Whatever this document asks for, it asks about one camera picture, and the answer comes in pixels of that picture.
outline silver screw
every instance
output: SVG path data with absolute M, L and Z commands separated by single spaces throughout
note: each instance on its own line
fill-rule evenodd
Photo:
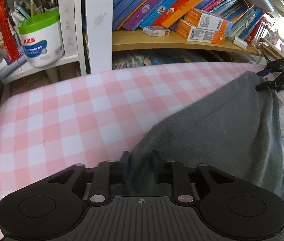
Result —
M 193 201 L 193 197 L 189 195 L 182 195 L 178 197 L 178 200 L 182 203 L 190 203 Z
M 94 195 L 91 196 L 90 200 L 94 203 L 101 203 L 103 201 L 105 201 L 106 197 L 103 195 Z

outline orange and white box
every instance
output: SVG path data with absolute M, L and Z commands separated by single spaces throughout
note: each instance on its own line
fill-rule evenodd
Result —
M 206 42 L 213 44 L 223 44 L 226 34 L 217 31 L 199 29 L 185 20 L 180 19 L 175 30 L 187 41 Z
M 232 22 L 224 20 L 215 14 L 194 8 L 188 11 L 184 16 L 184 20 L 197 28 L 223 32 L 226 34 L 230 33 L 233 26 Z

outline red tassel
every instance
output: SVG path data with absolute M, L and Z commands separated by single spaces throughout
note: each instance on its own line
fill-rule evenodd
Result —
M 11 61 L 16 61 L 21 57 L 21 52 L 18 50 L 10 26 L 7 20 L 7 13 L 5 11 L 5 1 L 0 0 L 0 30 L 3 36 L 3 42 L 6 47 L 7 55 Z

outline checkered fabric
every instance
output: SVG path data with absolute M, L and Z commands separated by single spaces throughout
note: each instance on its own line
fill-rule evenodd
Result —
M 87 75 L 0 108 L 0 200 L 75 163 L 119 159 L 150 128 L 261 65 L 183 63 Z

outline ribbed gray plate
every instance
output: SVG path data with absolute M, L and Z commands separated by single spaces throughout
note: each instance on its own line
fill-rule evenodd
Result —
M 52 241 L 227 241 L 203 224 L 194 209 L 169 197 L 115 197 L 92 207 L 80 224 Z M 281 241 L 278 236 L 269 241 Z

